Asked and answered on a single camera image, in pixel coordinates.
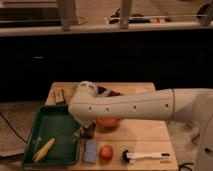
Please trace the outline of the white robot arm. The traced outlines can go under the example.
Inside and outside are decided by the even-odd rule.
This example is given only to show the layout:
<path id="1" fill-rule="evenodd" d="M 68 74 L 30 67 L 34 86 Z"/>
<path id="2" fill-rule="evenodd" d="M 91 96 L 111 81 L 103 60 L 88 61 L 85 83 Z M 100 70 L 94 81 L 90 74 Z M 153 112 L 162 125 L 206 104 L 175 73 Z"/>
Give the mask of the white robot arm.
<path id="1" fill-rule="evenodd" d="M 213 171 L 213 89 L 165 89 L 99 97 L 97 86 L 83 81 L 78 84 L 68 110 L 83 126 L 100 117 L 195 124 L 200 130 L 200 144 L 194 171 Z"/>

